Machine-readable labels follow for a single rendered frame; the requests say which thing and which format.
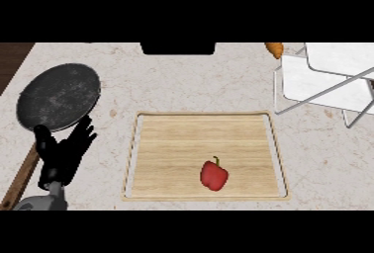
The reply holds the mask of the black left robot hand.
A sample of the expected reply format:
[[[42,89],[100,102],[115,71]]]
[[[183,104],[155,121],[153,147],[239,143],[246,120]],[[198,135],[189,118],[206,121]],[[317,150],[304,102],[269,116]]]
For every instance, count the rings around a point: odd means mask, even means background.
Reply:
[[[66,186],[72,180],[81,157],[96,139],[91,118],[84,116],[79,119],[68,138],[62,141],[56,141],[42,125],[34,127],[34,135],[36,152],[44,161],[38,187],[47,190],[51,182]]]

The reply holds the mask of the pale wooden tray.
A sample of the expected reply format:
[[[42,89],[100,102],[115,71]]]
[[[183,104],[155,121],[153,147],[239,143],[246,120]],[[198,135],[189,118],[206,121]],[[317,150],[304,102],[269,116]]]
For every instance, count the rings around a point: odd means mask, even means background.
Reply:
[[[223,188],[199,182],[205,161],[227,171]],[[291,198],[272,115],[260,112],[136,115],[122,200],[285,201]]]

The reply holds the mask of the orange-brown croissant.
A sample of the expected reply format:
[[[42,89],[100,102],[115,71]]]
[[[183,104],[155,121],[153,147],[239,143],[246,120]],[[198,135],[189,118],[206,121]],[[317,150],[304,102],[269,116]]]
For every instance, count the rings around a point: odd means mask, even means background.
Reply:
[[[266,42],[264,46],[273,57],[279,59],[283,54],[283,44],[280,42]]]

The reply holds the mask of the red bell pepper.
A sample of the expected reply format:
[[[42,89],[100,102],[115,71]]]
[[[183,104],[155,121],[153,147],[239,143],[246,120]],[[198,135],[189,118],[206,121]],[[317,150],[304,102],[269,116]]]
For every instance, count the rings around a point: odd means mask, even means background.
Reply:
[[[227,181],[227,171],[218,166],[218,158],[214,161],[205,161],[199,171],[199,182],[202,186],[217,192]]]

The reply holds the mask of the black appliance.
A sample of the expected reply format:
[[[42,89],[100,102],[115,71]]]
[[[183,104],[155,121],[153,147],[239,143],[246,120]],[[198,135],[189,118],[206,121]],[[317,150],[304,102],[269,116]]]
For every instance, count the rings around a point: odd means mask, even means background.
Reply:
[[[141,42],[140,47],[147,55],[211,55],[214,42]]]

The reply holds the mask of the white tiered shelf metal frame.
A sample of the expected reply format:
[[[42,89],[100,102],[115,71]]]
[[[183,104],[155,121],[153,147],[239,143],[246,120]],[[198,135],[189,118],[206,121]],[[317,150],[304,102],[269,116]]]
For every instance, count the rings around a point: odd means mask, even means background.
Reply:
[[[283,55],[283,97],[297,103],[274,109],[279,115],[306,103],[341,110],[351,128],[365,114],[374,115],[374,42],[306,42],[295,55]]]

